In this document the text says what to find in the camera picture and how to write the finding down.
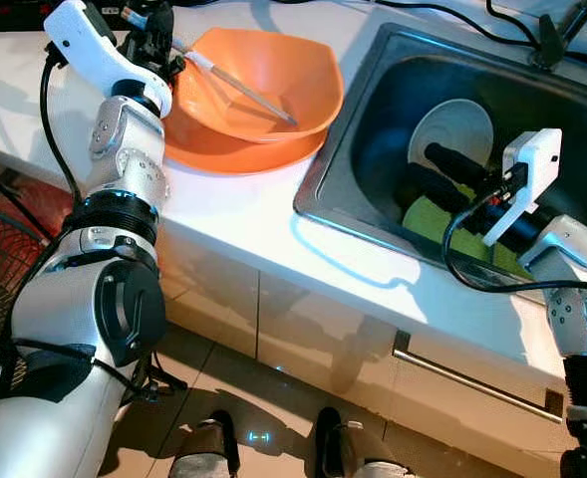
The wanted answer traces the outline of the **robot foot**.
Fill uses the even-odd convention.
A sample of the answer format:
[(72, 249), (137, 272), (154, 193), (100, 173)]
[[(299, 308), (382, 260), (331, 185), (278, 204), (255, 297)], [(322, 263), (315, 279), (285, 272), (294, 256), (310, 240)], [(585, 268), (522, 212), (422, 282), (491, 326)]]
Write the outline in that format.
[(333, 406), (313, 426), (312, 478), (421, 478), (398, 460), (379, 434), (357, 420), (344, 420)]
[(168, 478), (237, 478), (241, 469), (232, 415), (217, 409), (183, 437)]

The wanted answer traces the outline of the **green sponge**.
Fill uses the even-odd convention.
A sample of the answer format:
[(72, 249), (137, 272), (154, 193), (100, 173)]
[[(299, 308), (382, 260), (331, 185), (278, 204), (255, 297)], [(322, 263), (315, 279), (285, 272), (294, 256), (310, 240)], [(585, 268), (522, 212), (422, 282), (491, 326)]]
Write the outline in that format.
[[(440, 240), (442, 240), (444, 230), (448, 227), (450, 220), (452, 220), (451, 213), (439, 209), (429, 197), (418, 196), (406, 209), (402, 219), (402, 227), (408, 232), (416, 233), (418, 237), (424, 238), (427, 242), (433, 243), (433, 246), (425, 246), (424, 255), (442, 267)], [(453, 232), (449, 246), (453, 252), (474, 259), (474, 261), (462, 258), (455, 259), (457, 268), (466, 275), (469, 275), (471, 265), (478, 265), (484, 269), (481, 264), (490, 263), (507, 275), (515, 275), (515, 277), (526, 279), (526, 281), (533, 278), (533, 275), (520, 267), (516, 252), (508, 250), (502, 243), (487, 246), (481, 242), (479, 235), (474, 235), (465, 229), (457, 229), (456, 232)]]

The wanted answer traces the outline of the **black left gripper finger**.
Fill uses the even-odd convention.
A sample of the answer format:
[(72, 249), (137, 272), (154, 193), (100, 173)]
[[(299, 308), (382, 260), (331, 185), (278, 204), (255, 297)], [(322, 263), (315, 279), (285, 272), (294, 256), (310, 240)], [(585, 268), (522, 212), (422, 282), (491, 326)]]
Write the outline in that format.
[(169, 0), (126, 0), (124, 19), (138, 31), (173, 36), (174, 12)]

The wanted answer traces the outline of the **black faucet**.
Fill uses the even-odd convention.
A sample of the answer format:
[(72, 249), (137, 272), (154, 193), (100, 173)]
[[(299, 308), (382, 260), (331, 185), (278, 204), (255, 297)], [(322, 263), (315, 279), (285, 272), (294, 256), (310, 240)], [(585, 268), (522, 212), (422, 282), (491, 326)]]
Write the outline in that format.
[(587, 0), (576, 0), (558, 22), (554, 22), (551, 15), (543, 15), (538, 41), (529, 58), (531, 67), (552, 72), (565, 59), (568, 45), (586, 23)]

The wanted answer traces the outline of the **orange plastic bowl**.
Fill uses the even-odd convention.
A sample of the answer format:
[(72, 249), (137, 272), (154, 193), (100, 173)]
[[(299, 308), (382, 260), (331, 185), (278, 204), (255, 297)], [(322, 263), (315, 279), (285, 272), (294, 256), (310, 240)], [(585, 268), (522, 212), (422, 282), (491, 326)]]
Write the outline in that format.
[(284, 121), (210, 69), (188, 61), (175, 84), (174, 112), (207, 130), (266, 144), (324, 131), (343, 107), (345, 82), (328, 45), (261, 29), (215, 27), (191, 45), (293, 119)]

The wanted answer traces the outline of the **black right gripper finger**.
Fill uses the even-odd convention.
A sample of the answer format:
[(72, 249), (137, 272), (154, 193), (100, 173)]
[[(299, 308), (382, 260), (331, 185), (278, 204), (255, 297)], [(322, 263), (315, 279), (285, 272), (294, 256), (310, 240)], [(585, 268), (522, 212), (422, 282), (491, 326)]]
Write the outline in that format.
[(460, 213), (470, 205), (470, 197), (451, 179), (425, 165), (407, 163), (403, 168), (403, 208), (411, 208), (421, 197), (448, 213)]
[(431, 142), (425, 147), (426, 159), (439, 170), (443, 176), (451, 179), (457, 186), (466, 186), (471, 191), (481, 192), (488, 186), (488, 182), (496, 177), (490, 174), (475, 160), (465, 154), (451, 149), (451, 147), (440, 145), (439, 142)]

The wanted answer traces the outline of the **stainless steel sink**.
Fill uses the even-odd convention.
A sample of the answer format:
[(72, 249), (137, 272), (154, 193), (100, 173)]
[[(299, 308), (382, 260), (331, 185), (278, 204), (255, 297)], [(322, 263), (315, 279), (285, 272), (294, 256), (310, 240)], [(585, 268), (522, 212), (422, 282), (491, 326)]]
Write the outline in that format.
[(440, 102), (467, 99), (493, 123), (488, 165), (504, 171), (503, 151), (521, 133), (560, 128), (560, 174), (536, 200), (542, 219), (565, 214), (587, 226), (587, 86), (452, 40), (385, 23), (372, 40), (328, 140), (298, 187), (293, 208), (376, 245), (426, 261), (452, 265), (479, 286), (528, 283), (490, 263), (461, 272), (449, 251), (442, 267), (424, 255), (425, 238), (402, 227), (403, 168), (418, 120)]

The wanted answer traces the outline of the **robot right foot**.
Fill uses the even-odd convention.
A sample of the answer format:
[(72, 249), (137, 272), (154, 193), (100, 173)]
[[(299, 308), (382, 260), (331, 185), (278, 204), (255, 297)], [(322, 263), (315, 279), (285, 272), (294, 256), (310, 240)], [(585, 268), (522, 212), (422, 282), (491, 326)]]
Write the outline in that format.
[(312, 478), (421, 478), (398, 460), (379, 434), (357, 420), (344, 420), (333, 406), (313, 426)]

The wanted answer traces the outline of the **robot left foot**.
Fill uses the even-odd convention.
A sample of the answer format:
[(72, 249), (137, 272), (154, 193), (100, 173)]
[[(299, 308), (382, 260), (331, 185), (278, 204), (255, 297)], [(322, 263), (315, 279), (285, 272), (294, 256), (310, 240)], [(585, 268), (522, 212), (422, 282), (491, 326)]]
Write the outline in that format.
[(183, 437), (168, 478), (237, 478), (241, 469), (232, 415), (217, 409)]

